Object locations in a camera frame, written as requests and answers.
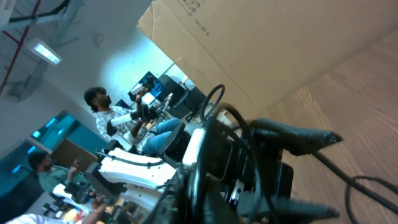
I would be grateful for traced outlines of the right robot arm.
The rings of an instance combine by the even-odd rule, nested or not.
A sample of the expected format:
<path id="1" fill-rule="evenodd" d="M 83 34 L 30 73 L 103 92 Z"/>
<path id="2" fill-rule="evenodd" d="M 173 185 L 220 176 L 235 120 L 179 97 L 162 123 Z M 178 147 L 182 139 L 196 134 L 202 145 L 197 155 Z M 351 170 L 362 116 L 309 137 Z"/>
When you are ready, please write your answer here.
<path id="1" fill-rule="evenodd" d="M 270 214 L 266 197 L 282 216 L 292 215 L 296 206 L 291 200 L 293 169 L 281 161 L 282 136 L 270 130 L 250 130 L 253 145 L 242 137 L 232 137 L 233 130 L 221 123 L 209 130 L 196 128 L 191 134 L 176 128 L 167 138 L 160 156 L 174 168 L 193 167 L 187 185 L 189 209 L 198 215 L 204 206 L 211 174 L 227 187 L 226 203 L 240 215 L 249 213 L 249 204 L 259 202 L 258 214 Z"/>

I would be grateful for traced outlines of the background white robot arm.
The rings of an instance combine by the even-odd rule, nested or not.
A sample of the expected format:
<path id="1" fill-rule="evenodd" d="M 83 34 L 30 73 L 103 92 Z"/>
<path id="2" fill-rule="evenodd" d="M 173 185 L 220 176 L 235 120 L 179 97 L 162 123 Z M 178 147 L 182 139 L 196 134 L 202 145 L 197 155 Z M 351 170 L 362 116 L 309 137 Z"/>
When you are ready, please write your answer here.
<path id="1" fill-rule="evenodd" d="M 162 159 L 131 154 L 118 147 L 97 155 L 101 161 L 93 162 L 85 171 L 93 188 L 112 202 L 122 198 L 147 211 L 155 207 L 164 192 L 161 186 L 175 174 Z"/>

